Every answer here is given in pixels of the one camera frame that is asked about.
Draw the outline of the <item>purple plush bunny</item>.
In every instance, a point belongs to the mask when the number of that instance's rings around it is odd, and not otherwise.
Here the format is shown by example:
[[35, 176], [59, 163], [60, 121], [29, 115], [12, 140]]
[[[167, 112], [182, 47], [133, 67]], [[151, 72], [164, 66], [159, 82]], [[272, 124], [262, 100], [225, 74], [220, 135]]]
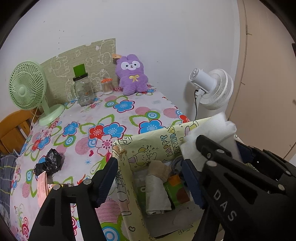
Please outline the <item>purple plush bunny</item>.
[[144, 65], [135, 54], [117, 59], [115, 73], [124, 95], [147, 92], [148, 77], [144, 74]]

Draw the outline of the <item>cotton swab container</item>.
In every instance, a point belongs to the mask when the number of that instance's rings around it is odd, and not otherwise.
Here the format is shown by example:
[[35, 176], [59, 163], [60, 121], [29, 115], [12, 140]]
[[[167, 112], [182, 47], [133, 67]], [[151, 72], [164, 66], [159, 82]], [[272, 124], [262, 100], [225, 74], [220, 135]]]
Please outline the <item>cotton swab container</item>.
[[106, 95], [113, 92], [112, 78], [104, 78], [101, 81], [102, 92]]

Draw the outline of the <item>black plastic bag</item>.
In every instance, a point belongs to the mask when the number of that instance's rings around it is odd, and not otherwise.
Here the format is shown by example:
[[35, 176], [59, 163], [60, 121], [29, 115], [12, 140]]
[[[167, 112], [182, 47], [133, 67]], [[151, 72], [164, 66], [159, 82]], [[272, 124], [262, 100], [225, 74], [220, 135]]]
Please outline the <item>black plastic bag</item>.
[[44, 157], [44, 161], [35, 165], [33, 172], [36, 176], [41, 175], [43, 172], [46, 172], [47, 176], [51, 176], [61, 170], [62, 159], [63, 157], [56, 149], [50, 149]]

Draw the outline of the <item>white standing fan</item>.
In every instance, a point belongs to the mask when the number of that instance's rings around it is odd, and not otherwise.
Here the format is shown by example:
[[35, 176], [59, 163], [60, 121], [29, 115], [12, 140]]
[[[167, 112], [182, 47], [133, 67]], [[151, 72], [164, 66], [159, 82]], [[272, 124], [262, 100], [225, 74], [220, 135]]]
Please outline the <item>white standing fan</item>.
[[218, 68], [206, 73], [203, 69], [195, 68], [189, 75], [189, 81], [196, 87], [195, 119], [198, 117], [199, 106], [208, 111], [226, 111], [234, 82], [225, 70]]

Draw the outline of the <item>yellow cartoon snack packet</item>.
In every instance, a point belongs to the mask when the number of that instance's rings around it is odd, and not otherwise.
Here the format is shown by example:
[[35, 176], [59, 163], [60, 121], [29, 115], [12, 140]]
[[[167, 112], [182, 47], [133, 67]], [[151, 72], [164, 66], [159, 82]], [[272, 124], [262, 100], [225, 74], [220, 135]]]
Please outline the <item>yellow cartoon snack packet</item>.
[[49, 183], [47, 184], [48, 190], [51, 191], [53, 188], [56, 190], [57, 188], [65, 188], [65, 187], [69, 187], [68, 184], [55, 184], [55, 183]]

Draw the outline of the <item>green tissue pack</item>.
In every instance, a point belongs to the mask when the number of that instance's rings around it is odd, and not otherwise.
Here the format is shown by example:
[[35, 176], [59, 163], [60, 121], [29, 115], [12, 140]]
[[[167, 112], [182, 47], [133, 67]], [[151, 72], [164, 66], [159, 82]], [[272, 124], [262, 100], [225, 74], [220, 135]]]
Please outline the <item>green tissue pack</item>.
[[[135, 179], [135, 188], [137, 200], [142, 210], [145, 209], [145, 180]], [[167, 192], [168, 199], [171, 202], [171, 208], [174, 210], [181, 204], [189, 202], [190, 198], [185, 190], [183, 181], [178, 174], [168, 178], [164, 183], [164, 188]]]

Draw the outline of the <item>grey plaid pillow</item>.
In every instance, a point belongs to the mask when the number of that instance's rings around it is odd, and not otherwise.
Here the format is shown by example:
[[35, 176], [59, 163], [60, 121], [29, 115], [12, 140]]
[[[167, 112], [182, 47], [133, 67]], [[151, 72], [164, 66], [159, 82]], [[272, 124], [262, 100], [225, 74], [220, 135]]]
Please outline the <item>grey plaid pillow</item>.
[[0, 169], [0, 199], [1, 199], [1, 217], [6, 225], [11, 228], [10, 221], [10, 197], [11, 184], [16, 167], [17, 156], [14, 154], [1, 154], [1, 169]]

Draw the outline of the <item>pink packet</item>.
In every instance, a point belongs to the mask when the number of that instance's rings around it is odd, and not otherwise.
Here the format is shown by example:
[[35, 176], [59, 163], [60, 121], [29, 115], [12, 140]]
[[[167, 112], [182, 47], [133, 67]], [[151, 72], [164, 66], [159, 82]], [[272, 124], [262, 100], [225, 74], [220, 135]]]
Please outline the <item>pink packet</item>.
[[44, 171], [38, 176], [37, 181], [37, 198], [38, 206], [41, 208], [48, 196], [47, 173]]

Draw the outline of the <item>white beige cloth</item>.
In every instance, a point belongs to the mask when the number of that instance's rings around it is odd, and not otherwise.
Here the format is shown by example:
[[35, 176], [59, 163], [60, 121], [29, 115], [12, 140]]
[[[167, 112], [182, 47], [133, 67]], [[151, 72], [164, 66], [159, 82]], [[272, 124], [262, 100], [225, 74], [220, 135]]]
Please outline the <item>white beige cloth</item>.
[[145, 210], [147, 215], [164, 214], [171, 210], [171, 202], [164, 187], [171, 168], [161, 161], [151, 161], [145, 177]]

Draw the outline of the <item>grey sock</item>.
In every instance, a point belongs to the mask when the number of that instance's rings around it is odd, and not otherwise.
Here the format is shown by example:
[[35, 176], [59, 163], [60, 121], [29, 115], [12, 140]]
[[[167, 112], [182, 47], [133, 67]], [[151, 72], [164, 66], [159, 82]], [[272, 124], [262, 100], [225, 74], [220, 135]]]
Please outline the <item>grey sock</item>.
[[171, 162], [171, 176], [178, 175], [182, 181], [185, 180], [184, 175], [182, 173], [182, 161], [184, 161], [183, 156], [177, 156]]

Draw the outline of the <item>beige door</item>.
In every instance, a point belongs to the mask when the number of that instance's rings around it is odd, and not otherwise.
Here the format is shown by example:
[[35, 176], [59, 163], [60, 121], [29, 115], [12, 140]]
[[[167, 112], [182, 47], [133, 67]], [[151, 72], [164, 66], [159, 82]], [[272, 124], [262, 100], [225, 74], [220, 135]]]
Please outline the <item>beige door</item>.
[[240, 49], [227, 116], [241, 140], [295, 156], [295, 54], [280, 19], [260, 1], [238, 1]]

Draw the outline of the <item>glass mason jar mug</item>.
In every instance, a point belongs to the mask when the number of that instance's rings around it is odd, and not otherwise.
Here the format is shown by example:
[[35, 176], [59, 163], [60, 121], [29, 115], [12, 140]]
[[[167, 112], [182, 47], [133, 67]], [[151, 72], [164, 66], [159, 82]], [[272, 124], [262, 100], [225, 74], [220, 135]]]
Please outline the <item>glass mason jar mug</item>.
[[85, 65], [77, 65], [73, 67], [73, 71], [74, 77], [70, 86], [71, 100], [77, 100], [80, 106], [93, 104], [95, 95]]

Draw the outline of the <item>white cloth pad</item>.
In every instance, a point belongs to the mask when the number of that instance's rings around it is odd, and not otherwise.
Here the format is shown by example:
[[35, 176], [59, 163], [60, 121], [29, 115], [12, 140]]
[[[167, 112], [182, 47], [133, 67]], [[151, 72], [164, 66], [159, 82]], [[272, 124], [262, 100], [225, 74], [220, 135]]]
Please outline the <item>white cloth pad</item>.
[[229, 150], [232, 157], [241, 162], [242, 159], [234, 139], [236, 131], [236, 125], [231, 121], [227, 121], [224, 113], [210, 117], [185, 136], [184, 143], [180, 145], [183, 158], [190, 159], [197, 171], [202, 171], [207, 158], [197, 150], [196, 139], [198, 136], [204, 135]]

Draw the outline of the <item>yellow cartoon storage box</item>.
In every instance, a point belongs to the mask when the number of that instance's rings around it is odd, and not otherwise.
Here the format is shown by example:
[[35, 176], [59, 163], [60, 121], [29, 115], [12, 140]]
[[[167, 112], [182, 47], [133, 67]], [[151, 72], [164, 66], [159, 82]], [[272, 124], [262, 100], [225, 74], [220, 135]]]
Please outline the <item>yellow cartoon storage box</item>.
[[185, 136], [209, 118], [142, 133], [115, 141], [112, 155], [118, 160], [117, 196], [129, 240], [192, 240], [202, 210], [189, 201], [175, 211], [146, 218], [136, 194], [135, 179], [145, 180], [151, 161], [165, 164], [182, 154]]

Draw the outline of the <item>green desk fan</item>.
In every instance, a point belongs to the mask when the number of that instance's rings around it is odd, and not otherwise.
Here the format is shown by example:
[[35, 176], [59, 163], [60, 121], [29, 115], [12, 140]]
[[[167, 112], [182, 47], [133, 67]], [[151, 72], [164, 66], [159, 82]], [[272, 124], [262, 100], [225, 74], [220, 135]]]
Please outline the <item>green desk fan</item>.
[[43, 114], [39, 125], [46, 126], [58, 118], [65, 110], [62, 104], [52, 107], [46, 101], [47, 80], [39, 64], [25, 61], [13, 70], [9, 81], [9, 94], [12, 102], [22, 110], [41, 107]]

